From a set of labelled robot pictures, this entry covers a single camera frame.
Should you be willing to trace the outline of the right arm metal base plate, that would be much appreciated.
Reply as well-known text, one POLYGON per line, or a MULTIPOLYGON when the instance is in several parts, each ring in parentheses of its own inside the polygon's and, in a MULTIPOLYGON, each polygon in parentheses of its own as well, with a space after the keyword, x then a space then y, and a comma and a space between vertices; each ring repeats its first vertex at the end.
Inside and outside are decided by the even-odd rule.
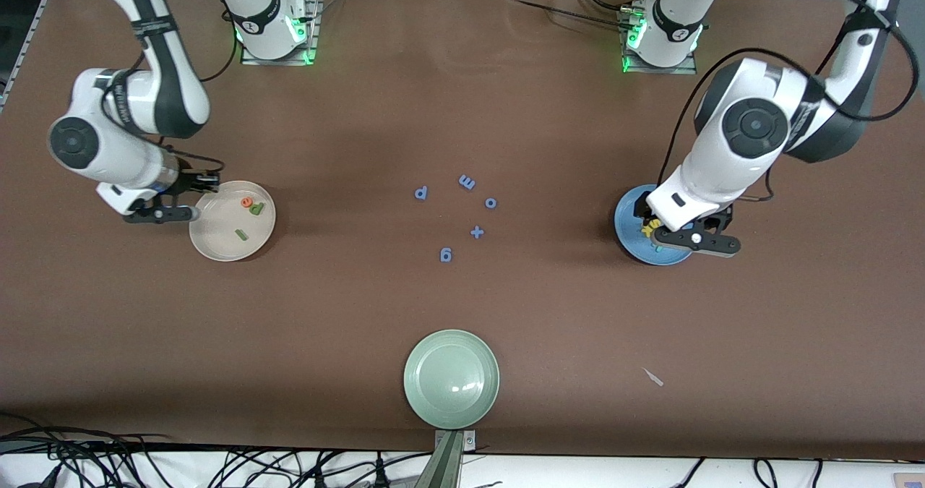
POLYGON ((303 0, 294 4, 286 13, 283 35, 271 37, 273 52, 291 46, 291 52, 278 59, 261 59, 248 48, 244 37, 237 35, 241 44, 240 63, 251 66, 304 67, 314 65, 322 26, 323 0, 303 0))

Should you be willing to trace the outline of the pale green plate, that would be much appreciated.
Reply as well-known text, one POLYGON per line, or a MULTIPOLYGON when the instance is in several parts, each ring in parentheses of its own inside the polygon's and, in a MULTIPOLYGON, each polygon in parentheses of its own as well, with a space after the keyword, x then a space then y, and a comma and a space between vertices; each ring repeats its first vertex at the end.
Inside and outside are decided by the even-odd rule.
POLYGON ((469 429, 498 398, 499 363, 476 334, 435 331, 410 351, 403 388, 409 406, 426 424, 444 431, 469 429))

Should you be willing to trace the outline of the beige brown plate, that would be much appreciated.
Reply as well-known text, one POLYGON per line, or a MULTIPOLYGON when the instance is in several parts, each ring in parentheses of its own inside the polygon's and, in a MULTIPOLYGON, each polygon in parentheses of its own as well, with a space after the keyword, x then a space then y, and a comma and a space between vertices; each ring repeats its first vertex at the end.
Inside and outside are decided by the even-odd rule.
POLYGON ((219 185, 217 194, 202 196, 195 208, 199 209, 199 218, 188 225, 189 238, 209 260, 244 260, 264 247, 275 230, 275 202, 267 189, 251 181, 225 182, 219 185), (255 217, 241 206, 244 196, 265 203, 261 215, 255 217), (238 238, 235 230, 244 231, 248 240, 238 238))

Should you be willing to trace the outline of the aluminium frame profile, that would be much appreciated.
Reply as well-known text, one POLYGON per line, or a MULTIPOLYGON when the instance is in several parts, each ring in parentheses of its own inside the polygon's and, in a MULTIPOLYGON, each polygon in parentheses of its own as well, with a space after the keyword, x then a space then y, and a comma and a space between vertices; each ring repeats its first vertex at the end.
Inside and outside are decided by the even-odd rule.
POLYGON ((4 111, 49 0, 0 0, 0 113, 4 111))

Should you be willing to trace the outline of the blue plate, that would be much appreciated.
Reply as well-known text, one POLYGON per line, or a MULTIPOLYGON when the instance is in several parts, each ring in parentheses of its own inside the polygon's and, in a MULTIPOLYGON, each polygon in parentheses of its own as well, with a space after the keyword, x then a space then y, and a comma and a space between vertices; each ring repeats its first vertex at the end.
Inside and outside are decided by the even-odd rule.
POLYGON ((642 231, 643 221, 634 216, 634 206, 644 192, 656 189, 654 184, 637 186, 625 192, 617 202, 612 220, 621 246, 635 260, 650 266, 674 266, 687 260, 692 252, 652 243, 642 231))

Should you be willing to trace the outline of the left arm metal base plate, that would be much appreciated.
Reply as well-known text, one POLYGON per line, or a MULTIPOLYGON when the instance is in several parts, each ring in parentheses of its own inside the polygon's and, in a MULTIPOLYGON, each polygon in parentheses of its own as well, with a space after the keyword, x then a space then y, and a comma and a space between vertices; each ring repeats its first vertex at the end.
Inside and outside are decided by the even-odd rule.
POLYGON ((618 23, 621 27, 621 72, 639 72, 662 75, 696 75, 696 57, 689 52, 679 65, 673 67, 658 67, 651 65, 637 52, 640 40, 650 30, 644 18, 643 7, 637 6, 641 1, 631 1, 622 4, 618 13, 618 23))

